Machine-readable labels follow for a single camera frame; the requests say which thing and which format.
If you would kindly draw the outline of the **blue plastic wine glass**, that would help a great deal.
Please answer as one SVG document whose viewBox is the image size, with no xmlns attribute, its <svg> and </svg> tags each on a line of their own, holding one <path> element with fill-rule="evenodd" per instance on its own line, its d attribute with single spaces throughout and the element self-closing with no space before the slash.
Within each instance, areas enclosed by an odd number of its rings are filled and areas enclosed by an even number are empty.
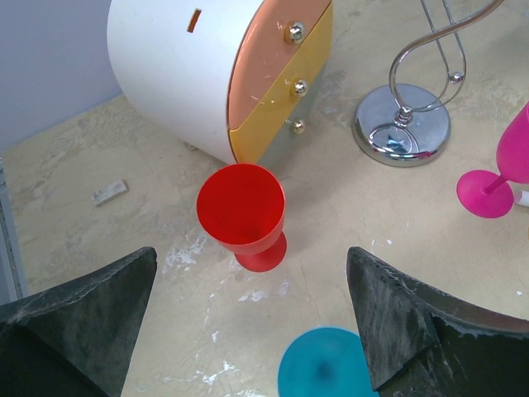
<svg viewBox="0 0 529 397">
<path fill-rule="evenodd" d="M 360 336 L 344 328 L 311 329 L 291 342 L 279 363 L 280 397 L 376 396 Z"/>
</svg>

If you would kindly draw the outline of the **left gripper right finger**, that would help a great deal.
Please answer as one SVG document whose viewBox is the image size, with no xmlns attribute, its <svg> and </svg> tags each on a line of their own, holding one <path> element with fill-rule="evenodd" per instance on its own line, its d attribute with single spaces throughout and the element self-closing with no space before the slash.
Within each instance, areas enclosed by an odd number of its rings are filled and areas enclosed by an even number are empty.
<svg viewBox="0 0 529 397">
<path fill-rule="evenodd" d="M 347 281 L 380 396 L 526 396 L 528 322 L 465 302 L 359 246 Z"/>
</svg>

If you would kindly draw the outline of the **red plastic wine glass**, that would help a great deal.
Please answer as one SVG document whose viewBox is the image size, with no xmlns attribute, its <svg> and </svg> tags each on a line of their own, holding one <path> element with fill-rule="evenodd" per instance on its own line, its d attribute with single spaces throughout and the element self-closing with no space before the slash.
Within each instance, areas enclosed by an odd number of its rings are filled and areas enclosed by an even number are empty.
<svg viewBox="0 0 529 397">
<path fill-rule="evenodd" d="M 199 190 L 196 211 L 204 231 L 245 269 L 270 271 L 285 257 L 286 196 L 266 168 L 239 163 L 219 169 Z"/>
</svg>

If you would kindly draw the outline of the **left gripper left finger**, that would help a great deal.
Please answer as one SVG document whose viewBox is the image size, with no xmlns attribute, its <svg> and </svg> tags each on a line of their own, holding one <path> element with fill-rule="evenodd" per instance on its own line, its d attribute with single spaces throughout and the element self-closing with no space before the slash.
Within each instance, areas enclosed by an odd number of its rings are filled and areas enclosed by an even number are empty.
<svg viewBox="0 0 529 397">
<path fill-rule="evenodd" d="M 157 271 L 145 246 L 1 307 L 3 396 L 119 396 Z"/>
</svg>

